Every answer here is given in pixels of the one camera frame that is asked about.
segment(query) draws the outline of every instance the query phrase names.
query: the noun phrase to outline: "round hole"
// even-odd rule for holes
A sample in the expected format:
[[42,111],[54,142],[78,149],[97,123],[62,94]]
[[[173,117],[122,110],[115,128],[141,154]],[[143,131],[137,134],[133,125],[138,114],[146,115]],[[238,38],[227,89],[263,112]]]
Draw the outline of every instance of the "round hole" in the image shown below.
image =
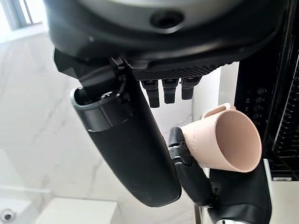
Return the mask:
[[9,219],[11,219],[11,215],[7,214],[7,215],[4,216],[4,218],[5,218],[5,220],[9,220]]
[[177,27],[183,20],[184,16],[180,12],[159,11],[152,15],[150,22],[155,28],[169,30]]

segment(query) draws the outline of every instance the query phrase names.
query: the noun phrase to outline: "white marble wall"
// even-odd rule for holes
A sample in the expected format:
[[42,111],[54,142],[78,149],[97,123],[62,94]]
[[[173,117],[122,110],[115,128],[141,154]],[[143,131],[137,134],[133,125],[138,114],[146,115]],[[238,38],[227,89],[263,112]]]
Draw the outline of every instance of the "white marble wall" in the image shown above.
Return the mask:
[[[52,53],[45,32],[0,44],[0,150],[21,177],[0,184],[117,201],[126,224],[194,223],[186,194],[173,204],[149,208],[123,187],[70,104],[69,93],[79,82],[57,71]],[[192,101],[180,100],[179,88],[176,104],[165,105],[163,92],[160,96],[161,107],[153,114],[167,138],[172,126],[192,121]],[[48,200],[41,194],[34,203],[41,210]]]

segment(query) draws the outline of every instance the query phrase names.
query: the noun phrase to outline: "pink mug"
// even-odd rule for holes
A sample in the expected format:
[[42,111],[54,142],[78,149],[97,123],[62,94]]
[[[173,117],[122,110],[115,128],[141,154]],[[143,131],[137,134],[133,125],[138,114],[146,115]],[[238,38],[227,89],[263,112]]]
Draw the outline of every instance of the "pink mug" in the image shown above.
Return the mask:
[[182,127],[191,155],[203,168],[247,173],[262,156],[262,143],[253,122],[231,104],[205,113]]

